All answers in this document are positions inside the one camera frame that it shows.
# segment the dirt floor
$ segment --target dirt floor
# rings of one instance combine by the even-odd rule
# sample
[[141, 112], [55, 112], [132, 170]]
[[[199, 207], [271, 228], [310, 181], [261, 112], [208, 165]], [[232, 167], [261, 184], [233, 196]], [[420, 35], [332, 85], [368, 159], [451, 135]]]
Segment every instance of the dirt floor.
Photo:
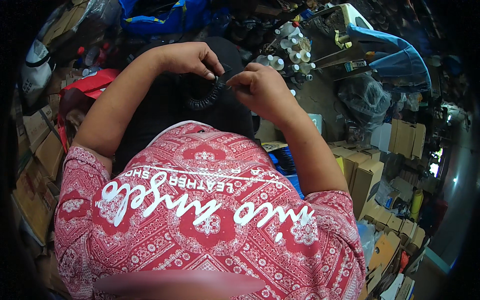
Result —
[[[334, 41], [312, 26], [303, 30], [304, 34], [313, 41], [312, 43], [312, 61], [325, 55], [329, 55], [340, 48]], [[323, 117], [322, 136], [327, 142], [339, 141], [345, 136], [345, 121], [348, 120], [347, 110], [343, 103], [338, 99], [337, 85], [329, 76], [329, 70], [313, 71], [313, 80], [297, 87], [292, 83], [287, 83], [290, 89], [297, 91], [296, 99], [300, 106], [312, 114], [320, 114]], [[275, 130], [273, 124], [267, 120], [262, 120], [256, 138], [262, 142], [282, 140], [281, 132]]]

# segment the woman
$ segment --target woman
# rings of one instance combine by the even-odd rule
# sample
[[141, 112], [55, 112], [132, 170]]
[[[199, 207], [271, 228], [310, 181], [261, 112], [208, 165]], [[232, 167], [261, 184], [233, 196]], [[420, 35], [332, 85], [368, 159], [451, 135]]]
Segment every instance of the woman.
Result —
[[[140, 55], [80, 126], [55, 215], [55, 250], [69, 292], [74, 299], [103, 298], [93, 283], [107, 275], [201, 269], [265, 281], [264, 289], [239, 299], [356, 299], [365, 262], [334, 156], [277, 71], [250, 63], [239, 72], [233, 44], [207, 43]], [[253, 136], [249, 111], [228, 94], [196, 120], [179, 123], [192, 115], [165, 112], [172, 102], [164, 103], [162, 89], [153, 102], [163, 103], [163, 111], [154, 111], [151, 99], [139, 107], [159, 74], [214, 79], [225, 73], [220, 61], [232, 68], [226, 84], [233, 91], [227, 91], [283, 132], [304, 200], [267, 153], [243, 136]], [[128, 159], [139, 144], [110, 180], [114, 154]]]

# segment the blue bag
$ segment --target blue bag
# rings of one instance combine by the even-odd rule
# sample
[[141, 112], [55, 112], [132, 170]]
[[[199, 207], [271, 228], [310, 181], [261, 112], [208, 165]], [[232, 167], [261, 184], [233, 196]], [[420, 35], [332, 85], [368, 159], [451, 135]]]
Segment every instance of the blue bag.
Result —
[[137, 0], [119, 0], [121, 26], [139, 35], [172, 34], [200, 28], [210, 23], [209, 0], [179, 0], [169, 12], [159, 17], [132, 16]]

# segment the yellow roll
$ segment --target yellow roll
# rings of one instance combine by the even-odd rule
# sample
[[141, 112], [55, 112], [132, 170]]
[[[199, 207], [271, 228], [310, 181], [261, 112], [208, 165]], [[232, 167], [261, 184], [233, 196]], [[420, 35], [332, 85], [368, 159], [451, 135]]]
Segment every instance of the yellow roll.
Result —
[[413, 195], [412, 207], [410, 208], [410, 217], [415, 220], [419, 219], [420, 207], [423, 202], [423, 190], [416, 190]]

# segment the red bandana print shirt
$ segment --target red bandana print shirt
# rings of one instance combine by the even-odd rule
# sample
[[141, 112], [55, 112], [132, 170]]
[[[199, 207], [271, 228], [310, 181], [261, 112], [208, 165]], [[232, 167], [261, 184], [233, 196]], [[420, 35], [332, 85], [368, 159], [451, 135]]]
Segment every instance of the red bandana print shirt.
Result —
[[55, 251], [74, 299], [110, 298], [93, 287], [104, 276], [162, 269], [235, 272], [266, 283], [235, 299], [354, 300], [361, 291], [365, 261], [350, 195], [301, 200], [244, 136], [183, 122], [113, 180], [79, 147], [70, 149], [63, 174]]

